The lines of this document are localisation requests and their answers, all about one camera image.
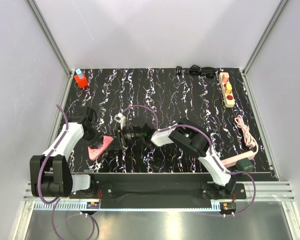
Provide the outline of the pink triangular socket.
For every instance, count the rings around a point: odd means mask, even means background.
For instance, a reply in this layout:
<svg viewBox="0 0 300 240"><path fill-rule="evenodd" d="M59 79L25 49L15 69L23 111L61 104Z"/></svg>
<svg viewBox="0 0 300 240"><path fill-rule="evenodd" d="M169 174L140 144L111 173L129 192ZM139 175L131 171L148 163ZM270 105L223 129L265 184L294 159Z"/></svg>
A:
<svg viewBox="0 0 300 240"><path fill-rule="evenodd" d="M88 157L91 161L95 161L99 156L103 154L103 152L108 149L113 142L114 138L112 136L104 136L103 137L103 143L101 146L97 148L90 148L87 147L88 150Z"/></svg>

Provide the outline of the red cube socket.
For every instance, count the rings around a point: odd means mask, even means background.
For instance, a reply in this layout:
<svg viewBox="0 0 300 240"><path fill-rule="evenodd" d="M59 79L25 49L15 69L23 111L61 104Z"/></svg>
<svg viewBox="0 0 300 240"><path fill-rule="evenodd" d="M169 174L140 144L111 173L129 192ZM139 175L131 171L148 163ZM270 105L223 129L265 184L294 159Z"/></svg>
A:
<svg viewBox="0 0 300 240"><path fill-rule="evenodd" d="M76 74L74 76L74 79L80 89L83 89L89 85L89 81L87 80L86 76L83 73L79 75Z"/></svg>

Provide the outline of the pink power strip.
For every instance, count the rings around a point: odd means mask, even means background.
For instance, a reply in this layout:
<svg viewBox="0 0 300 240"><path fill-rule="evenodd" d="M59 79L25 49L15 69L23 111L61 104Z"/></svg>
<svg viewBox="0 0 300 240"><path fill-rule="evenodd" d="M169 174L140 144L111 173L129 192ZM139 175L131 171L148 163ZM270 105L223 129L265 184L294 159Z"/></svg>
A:
<svg viewBox="0 0 300 240"><path fill-rule="evenodd" d="M243 160L246 158L249 160L252 160L255 157L255 155L256 154L252 150L249 150L247 152L240 153L238 155L223 159L223 160L221 160L221 162L226 168L230 168L230 167L235 166L236 163L240 160Z"/></svg>

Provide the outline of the dark green plug adapter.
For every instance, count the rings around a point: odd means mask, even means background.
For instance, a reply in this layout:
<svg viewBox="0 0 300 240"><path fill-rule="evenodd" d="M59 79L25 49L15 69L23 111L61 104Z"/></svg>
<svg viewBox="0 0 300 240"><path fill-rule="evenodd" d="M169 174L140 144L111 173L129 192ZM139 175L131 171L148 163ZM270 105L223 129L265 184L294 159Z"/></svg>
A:
<svg viewBox="0 0 300 240"><path fill-rule="evenodd" d="M237 171L251 173L255 170L254 165L248 158L241 159L236 162L235 168Z"/></svg>

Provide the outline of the light blue plug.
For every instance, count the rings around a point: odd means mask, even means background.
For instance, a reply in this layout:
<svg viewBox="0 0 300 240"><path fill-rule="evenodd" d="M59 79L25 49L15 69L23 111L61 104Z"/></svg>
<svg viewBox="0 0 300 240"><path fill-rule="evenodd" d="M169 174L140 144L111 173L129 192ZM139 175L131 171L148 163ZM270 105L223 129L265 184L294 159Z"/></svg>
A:
<svg viewBox="0 0 300 240"><path fill-rule="evenodd" d="M82 73L82 71L81 71L80 68L76 69L75 72L76 72L77 76L78 76L80 79L83 78L83 73Z"/></svg>

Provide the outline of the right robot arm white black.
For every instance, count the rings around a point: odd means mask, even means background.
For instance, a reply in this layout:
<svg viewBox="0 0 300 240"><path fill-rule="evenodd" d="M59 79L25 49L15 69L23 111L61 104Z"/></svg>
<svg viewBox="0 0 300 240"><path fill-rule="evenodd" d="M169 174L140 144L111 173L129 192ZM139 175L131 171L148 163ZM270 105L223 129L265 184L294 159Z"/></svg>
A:
<svg viewBox="0 0 300 240"><path fill-rule="evenodd" d="M163 129L151 128L147 123L119 127L108 150L122 150L134 142L150 149L175 144L187 155L199 160L211 175L214 187L206 190L210 197L214 198L214 192L217 192L217 198L225 199L234 194L237 181L233 174L217 157L208 134L187 118L181 118L178 123Z"/></svg>

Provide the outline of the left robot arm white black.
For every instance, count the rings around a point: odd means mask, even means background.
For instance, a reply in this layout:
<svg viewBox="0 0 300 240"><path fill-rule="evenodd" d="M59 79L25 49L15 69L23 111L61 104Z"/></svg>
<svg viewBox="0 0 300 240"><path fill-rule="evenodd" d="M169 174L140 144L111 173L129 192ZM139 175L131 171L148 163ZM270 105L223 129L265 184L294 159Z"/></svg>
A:
<svg viewBox="0 0 300 240"><path fill-rule="evenodd" d="M47 150L29 161L32 195L48 205L77 191L87 198L98 193L98 186L90 175L71 174L68 158L80 140L92 150L101 148L104 143L103 134L94 128L97 113L93 108L84 107L81 113L69 117L59 105L57 108L65 120L60 134Z"/></svg>

